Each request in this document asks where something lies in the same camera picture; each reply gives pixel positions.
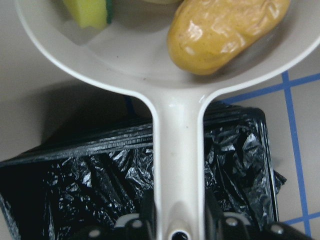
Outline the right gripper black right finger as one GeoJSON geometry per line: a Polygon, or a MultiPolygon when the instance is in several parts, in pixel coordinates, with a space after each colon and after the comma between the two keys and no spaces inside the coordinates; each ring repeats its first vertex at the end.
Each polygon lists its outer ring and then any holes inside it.
{"type": "Polygon", "coordinates": [[[215,198],[212,189],[205,190],[205,239],[217,240],[219,233],[219,221],[224,216],[220,204],[215,198]]]}

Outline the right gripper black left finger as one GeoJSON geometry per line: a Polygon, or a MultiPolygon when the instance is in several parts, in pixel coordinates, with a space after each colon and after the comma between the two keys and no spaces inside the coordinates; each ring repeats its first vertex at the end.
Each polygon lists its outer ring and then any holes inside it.
{"type": "Polygon", "coordinates": [[[157,236],[157,212],[154,200],[154,191],[146,190],[140,202],[139,218],[149,224],[150,240],[155,240],[157,236]]]}

